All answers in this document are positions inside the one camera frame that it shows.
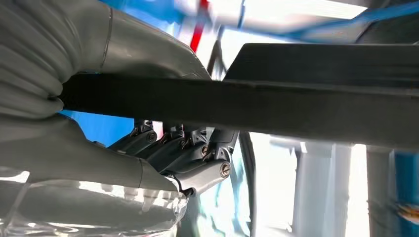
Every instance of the black beam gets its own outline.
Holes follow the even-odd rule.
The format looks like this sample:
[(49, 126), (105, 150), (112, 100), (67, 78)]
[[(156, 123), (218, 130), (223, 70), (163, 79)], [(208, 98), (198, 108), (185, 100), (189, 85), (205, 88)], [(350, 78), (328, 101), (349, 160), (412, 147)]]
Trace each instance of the black beam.
[(69, 110), (251, 130), (305, 139), (419, 148), (419, 100), (357, 87), (76, 75)]

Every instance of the bolt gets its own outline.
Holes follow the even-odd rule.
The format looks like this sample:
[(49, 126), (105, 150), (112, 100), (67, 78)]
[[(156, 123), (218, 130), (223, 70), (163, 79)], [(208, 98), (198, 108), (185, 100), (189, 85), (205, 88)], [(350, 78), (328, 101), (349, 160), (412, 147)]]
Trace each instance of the bolt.
[(203, 146), (201, 149), (201, 155), (202, 157), (204, 157), (207, 154), (208, 151), (208, 147), (207, 146)]
[(149, 142), (155, 142), (157, 140), (157, 134), (152, 132), (147, 135), (147, 140)]
[(227, 178), (230, 175), (231, 166), (230, 163), (224, 162), (221, 165), (220, 174), (223, 178)]

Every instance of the blue surface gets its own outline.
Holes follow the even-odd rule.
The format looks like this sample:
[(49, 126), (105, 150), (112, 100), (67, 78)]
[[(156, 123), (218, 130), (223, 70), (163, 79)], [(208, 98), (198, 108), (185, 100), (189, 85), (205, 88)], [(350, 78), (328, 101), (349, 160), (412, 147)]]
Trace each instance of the blue surface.
[[(419, 205), (419, 154), (396, 153), (396, 183), (399, 203)], [(401, 236), (419, 236), (419, 227), (400, 218)]]
[[(124, 11), (162, 31), (177, 36), (183, 15), (173, 4), (173, 0), (102, 0), (109, 6)], [(74, 111), (62, 111), (82, 128), (86, 138), (110, 146), (133, 129), (134, 120)]]

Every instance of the robotic arm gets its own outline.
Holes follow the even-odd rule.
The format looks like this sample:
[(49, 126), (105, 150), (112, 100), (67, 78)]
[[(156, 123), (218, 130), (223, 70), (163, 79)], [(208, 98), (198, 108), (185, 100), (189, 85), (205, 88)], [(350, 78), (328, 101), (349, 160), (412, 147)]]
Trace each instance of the robotic arm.
[[(57, 98), (62, 83), (77, 72), (209, 80), (209, 74), (188, 46), (96, 0), (2, 0), (0, 32), (0, 166), (30, 172), (21, 191), (11, 197), (51, 195), (53, 192), (48, 189), (34, 191), (59, 180), (80, 181), (80, 187), (124, 187), (125, 199), (132, 193), (127, 190), (135, 189), (138, 193), (139, 188), (182, 191), (188, 196), (228, 177), (237, 132), (227, 132), (224, 140), (214, 132), (207, 145), (206, 139), (201, 139), (200, 128), (179, 136), (166, 131), (167, 138), (162, 143), (156, 141), (150, 124), (140, 120), (135, 131), (107, 149), (87, 141), (77, 123), (56, 114), (63, 109)], [(4, 168), (0, 171), (0, 182), (12, 180), (8, 177), (10, 172)], [(102, 199), (97, 196), (77, 196), (80, 187), (77, 192), (55, 192), (58, 197), (44, 203), (54, 206), (85, 201), (83, 208), (66, 206), (63, 213), (71, 213), (68, 218), (63, 213), (48, 215), (48, 208), (31, 218), (48, 223), (54, 222), (54, 218), (61, 223), (74, 222), (73, 212), (77, 210), (112, 207), (108, 200), (98, 201)], [(167, 193), (157, 191), (154, 196), (162, 198), (161, 195), (166, 197)], [(153, 195), (143, 194), (143, 203), (147, 202), (146, 197)], [(16, 200), (24, 203), (26, 199)], [(148, 210), (145, 206), (141, 212)], [(96, 215), (87, 215), (84, 224), (112, 226), (125, 219), (133, 222), (132, 215), (124, 216), (125, 219), (119, 216), (117, 223), (105, 220), (105, 216), (97, 211)], [(7, 217), (10, 214), (0, 211), (0, 231), (11, 223)], [(147, 219), (154, 222), (143, 222), (147, 223), (144, 230), (162, 229), (158, 224), (167, 223), (170, 218)]]

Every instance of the clear plastic sheet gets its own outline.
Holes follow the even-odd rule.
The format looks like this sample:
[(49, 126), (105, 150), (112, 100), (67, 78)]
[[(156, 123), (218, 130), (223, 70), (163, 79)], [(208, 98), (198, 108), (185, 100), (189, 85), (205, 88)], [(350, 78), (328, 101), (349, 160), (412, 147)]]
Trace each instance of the clear plastic sheet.
[(142, 237), (171, 231), (184, 216), (179, 192), (94, 182), (27, 183), (0, 166), (0, 237)]

